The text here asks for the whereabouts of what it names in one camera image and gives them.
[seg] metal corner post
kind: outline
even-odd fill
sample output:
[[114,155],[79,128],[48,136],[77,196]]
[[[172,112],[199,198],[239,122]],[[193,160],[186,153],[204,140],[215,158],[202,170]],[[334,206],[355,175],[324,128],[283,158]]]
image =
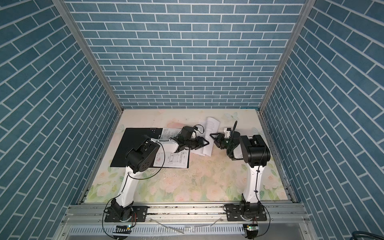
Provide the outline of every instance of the metal corner post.
[[120,113],[122,113],[123,107],[121,106],[119,100],[117,99],[115,93],[113,92],[111,86],[109,85],[108,80],[105,77],[103,70],[101,69],[99,63],[96,61],[95,57],[93,56],[91,49],[89,48],[87,42],[85,41],[78,25],[76,24],[76,22],[72,16],[72,14],[70,13],[67,5],[65,4],[64,0],[52,0],[52,2],[55,5],[55,7],[57,8],[58,12],[60,13],[64,22],[67,24],[67,27],[71,31],[73,37],[75,38],[76,42],[80,46],[85,57],[88,59],[89,64],[91,65],[91,67],[95,71],[100,82],[102,83],[105,90],[107,91],[108,95],[112,99],[112,102],[115,104],[118,111]]
[[260,104],[260,107],[259,107],[260,112],[263,112],[263,110],[266,107],[266,104],[267,104],[267,102],[268,102],[268,100],[269,100],[269,98],[273,92],[273,89],[275,88],[275,86],[277,84],[277,81],[279,80],[279,77],[283,71],[285,64],[287,63],[288,57],[291,54],[292,49],[295,46],[297,39],[299,38],[299,34],[300,34],[301,30],[303,29],[304,23],[307,20],[307,17],[310,14],[315,1],[316,0],[306,0],[306,2],[304,3],[304,5],[301,9],[299,18],[297,19],[297,22],[296,22],[296,24],[292,30],[291,36],[288,40],[288,43],[284,49],[283,54],[281,55],[279,64],[276,67],[276,70],[272,76],[272,80],[269,83],[269,86],[267,87],[267,90],[264,94],[264,98]]

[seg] floral tablecloth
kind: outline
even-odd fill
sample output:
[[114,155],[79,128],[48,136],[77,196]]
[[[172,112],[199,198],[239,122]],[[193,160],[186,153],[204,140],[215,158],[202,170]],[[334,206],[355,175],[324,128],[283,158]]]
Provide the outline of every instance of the floral tablecloth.
[[[112,137],[104,159],[98,169],[97,175],[87,194],[85,202],[107,202],[118,194],[124,177],[124,168],[110,167],[114,152],[119,145],[124,130],[130,126],[132,121],[130,117],[124,114]],[[221,113],[218,118],[215,114],[207,116],[216,117],[223,123],[223,126],[233,125],[238,120],[241,124],[241,115],[247,115],[247,112],[239,114],[237,112]],[[248,130],[248,135],[261,134],[264,137],[260,123],[256,119],[254,127]],[[181,128],[188,123],[177,121],[168,122],[164,127]],[[153,175],[157,168],[149,168],[144,172],[143,178]],[[159,174],[148,179],[141,180],[137,186],[134,201],[135,202],[196,202],[196,201],[238,201],[247,184],[247,168],[243,161],[232,161],[227,157],[225,150],[213,147],[212,157],[203,157],[197,154],[190,154],[188,169],[162,169]],[[260,191],[261,200],[286,200],[287,196],[278,175],[273,158],[268,162],[262,175],[262,189]]]

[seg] brick wallpaper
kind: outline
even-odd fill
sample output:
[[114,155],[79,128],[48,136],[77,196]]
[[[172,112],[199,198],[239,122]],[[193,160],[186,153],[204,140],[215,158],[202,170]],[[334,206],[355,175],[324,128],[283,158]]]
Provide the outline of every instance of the brick wallpaper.
[[51,238],[117,111],[50,0],[0,1],[0,239]]
[[304,1],[66,3],[125,108],[255,108]]
[[383,13],[317,0],[265,111],[319,239],[384,235]]

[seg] table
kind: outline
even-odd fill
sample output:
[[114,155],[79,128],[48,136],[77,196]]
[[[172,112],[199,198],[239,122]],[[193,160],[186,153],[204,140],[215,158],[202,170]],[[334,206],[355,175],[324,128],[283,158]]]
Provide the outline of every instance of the table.
[[[233,127],[241,135],[260,134],[265,139],[257,112],[254,109],[126,109],[124,110],[112,140],[102,159],[85,202],[107,202],[118,194],[125,168],[110,167],[112,158],[126,127],[193,126],[207,117],[220,121],[218,131]],[[143,178],[153,175],[158,169],[149,168]],[[162,169],[137,186],[134,202],[219,202],[241,199],[247,183],[246,165],[232,161],[225,150],[213,147],[211,157],[190,154],[188,169]],[[286,200],[275,162],[271,157],[262,176],[261,200]]]

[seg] white paper sheet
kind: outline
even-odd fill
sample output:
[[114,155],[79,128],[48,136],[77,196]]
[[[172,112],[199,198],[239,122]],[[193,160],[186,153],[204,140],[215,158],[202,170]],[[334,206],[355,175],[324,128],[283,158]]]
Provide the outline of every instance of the white paper sheet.
[[[161,132],[160,139],[168,140],[170,137],[175,137],[181,129],[179,128],[163,128]],[[188,150],[183,150],[178,153],[166,152],[166,161],[163,167],[174,167],[174,168],[187,168],[188,166]],[[164,160],[164,151],[162,147],[158,150],[155,162],[153,163],[154,167],[161,167]]]
[[202,126],[204,126],[204,133],[197,133],[198,136],[204,137],[208,142],[209,145],[202,147],[198,150],[192,150],[192,153],[196,153],[202,156],[211,156],[212,155],[212,148],[214,146],[214,140],[209,136],[211,133],[217,133],[218,126],[220,124],[219,121],[217,121],[214,118],[207,117],[207,120],[205,122],[200,123]]

